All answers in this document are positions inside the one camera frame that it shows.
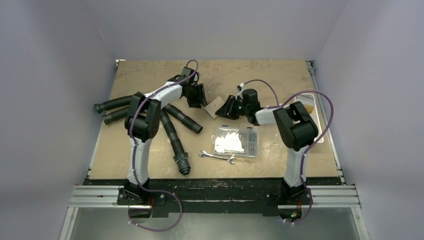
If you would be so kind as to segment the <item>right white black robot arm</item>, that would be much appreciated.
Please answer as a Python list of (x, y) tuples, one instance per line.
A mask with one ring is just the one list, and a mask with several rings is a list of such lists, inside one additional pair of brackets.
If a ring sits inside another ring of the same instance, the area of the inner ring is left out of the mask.
[(230, 120), (240, 116), (254, 126), (276, 125), (282, 142), (287, 148), (286, 169), (281, 184), (280, 199), (294, 203), (306, 190), (306, 161), (308, 150), (313, 146), (319, 129), (302, 102), (296, 101), (286, 107), (261, 107), (258, 93), (248, 88), (241, 96), (230, 95), (215, 115)]

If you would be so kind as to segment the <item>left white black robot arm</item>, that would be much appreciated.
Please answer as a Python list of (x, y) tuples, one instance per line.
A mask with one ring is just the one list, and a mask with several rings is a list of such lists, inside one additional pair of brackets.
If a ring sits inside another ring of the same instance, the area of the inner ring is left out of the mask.
[(169, 128), (169, 118), (164, 107), (171, 102), (186, 98), (190, 108), (202, 108), (207, 104), (203, 84), (199, 83), (197, 69), (183, 67), (181, 74), (170, 78), (158, 89), (137, 92), (131, 96), (124, 127), (131, 142), (131, 162), (128, 168), (127, 183), (124, 186), (129, 197), (138, 205), (146, 203), (154, 191), (149, 189), (148, 161), (153, 138), (160, 124)]

